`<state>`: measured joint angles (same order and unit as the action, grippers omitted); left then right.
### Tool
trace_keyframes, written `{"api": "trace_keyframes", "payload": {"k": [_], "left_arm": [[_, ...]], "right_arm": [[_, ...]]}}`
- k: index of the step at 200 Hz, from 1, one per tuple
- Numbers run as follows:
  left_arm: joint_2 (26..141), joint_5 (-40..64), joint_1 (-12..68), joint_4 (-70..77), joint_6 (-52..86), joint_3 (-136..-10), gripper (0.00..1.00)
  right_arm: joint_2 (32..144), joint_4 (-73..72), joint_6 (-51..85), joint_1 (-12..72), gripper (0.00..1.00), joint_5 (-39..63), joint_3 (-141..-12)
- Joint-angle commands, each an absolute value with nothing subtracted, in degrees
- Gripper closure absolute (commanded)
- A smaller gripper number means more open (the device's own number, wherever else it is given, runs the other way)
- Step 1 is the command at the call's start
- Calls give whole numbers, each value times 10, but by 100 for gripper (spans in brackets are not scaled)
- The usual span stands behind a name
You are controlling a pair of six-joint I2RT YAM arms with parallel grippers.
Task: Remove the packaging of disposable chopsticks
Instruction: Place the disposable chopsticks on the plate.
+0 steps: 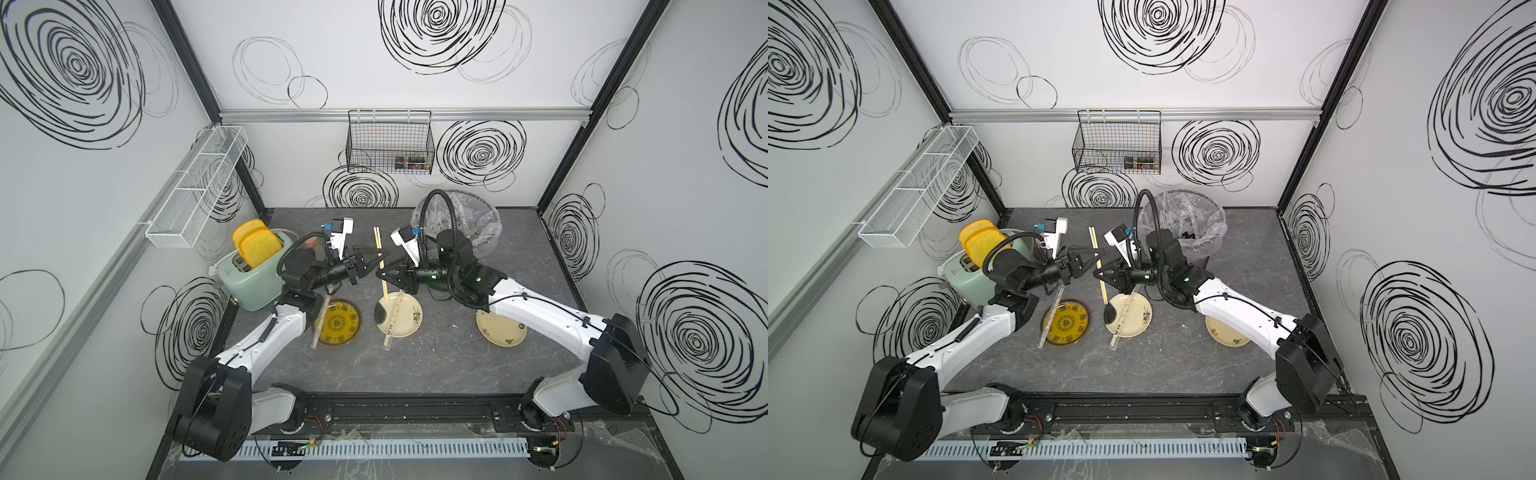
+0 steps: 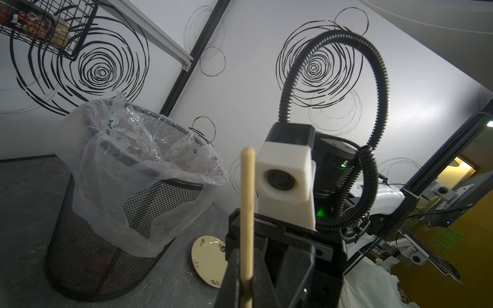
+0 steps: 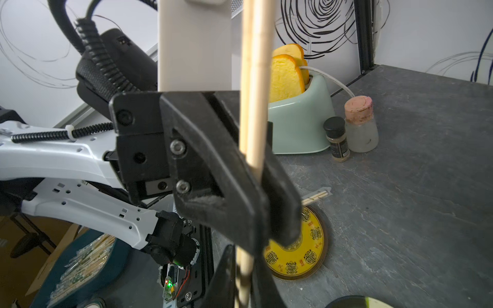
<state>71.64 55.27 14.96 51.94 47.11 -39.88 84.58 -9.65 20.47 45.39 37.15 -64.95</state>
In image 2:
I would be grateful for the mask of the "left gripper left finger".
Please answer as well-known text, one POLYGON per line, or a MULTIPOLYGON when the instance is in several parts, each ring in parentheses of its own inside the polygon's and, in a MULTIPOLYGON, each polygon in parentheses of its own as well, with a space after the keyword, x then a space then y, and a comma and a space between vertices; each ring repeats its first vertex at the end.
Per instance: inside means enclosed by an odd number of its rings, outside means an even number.
POLYGON ((231 257, 214 308, 239 308, 240 296, 240 258, 231 257))

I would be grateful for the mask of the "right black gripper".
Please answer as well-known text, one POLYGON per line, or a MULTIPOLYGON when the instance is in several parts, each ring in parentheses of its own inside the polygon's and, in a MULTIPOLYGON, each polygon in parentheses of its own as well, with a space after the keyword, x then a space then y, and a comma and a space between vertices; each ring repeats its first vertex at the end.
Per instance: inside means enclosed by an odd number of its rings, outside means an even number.
POLYGON ((347 262, 344 241, 254 217, 254 254, 264 257, 280 307, 337 307, 347 262))

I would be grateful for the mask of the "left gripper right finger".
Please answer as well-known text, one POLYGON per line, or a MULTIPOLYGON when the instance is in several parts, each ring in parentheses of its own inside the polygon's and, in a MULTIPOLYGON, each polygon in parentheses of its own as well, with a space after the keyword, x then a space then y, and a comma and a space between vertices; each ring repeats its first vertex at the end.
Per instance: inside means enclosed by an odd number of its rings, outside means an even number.
POLYGON ((275 308, 281 306, 262 254, 254 254, 252 298, 253 308, 275 308))

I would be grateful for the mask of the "bamboo chopsticks pair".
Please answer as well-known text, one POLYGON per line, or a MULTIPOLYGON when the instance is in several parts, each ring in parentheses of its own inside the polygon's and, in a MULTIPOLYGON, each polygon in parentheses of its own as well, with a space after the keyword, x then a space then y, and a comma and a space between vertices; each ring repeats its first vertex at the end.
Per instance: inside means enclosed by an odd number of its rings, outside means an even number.
POLYGON ((241 207, 240 207, 240 307, 252 307, 252 280, 254 276, 254 191, 255 150, 241 151, 241 207))

